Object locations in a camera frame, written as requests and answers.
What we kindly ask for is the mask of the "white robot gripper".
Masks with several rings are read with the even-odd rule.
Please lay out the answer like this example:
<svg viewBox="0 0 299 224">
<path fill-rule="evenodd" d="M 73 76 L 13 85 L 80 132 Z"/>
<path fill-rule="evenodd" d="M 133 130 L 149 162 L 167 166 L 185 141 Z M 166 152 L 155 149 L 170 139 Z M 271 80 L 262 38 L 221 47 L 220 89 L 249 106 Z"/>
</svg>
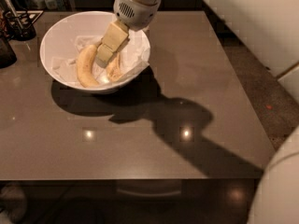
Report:
<svg viewBox="0 0 299 224">
<path fill-rule="evenodd" d="M 106 68 L 128 43 L 129 28 L 138 31 L 147 27 L 160 4 L 161 0 L 115 0 L 113 10 L 118 21 L 107 27 L 97 48 L 96 63 Z"/>
</svg>

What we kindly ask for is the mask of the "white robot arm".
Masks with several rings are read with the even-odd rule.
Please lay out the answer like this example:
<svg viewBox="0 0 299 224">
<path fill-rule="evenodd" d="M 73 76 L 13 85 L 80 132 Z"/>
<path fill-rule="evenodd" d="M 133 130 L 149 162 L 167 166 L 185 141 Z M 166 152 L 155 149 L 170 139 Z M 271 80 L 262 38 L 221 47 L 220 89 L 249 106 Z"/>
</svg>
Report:
<svg viewBox="0 0 299 224">
<path fill-rule="evenodd" d="M 299 0 L 164 0 L 169 8 L 207 7 L 298 100 Z M 299 224 L 299 131 L 269 162 L 247 224 Z"/>
</svg>

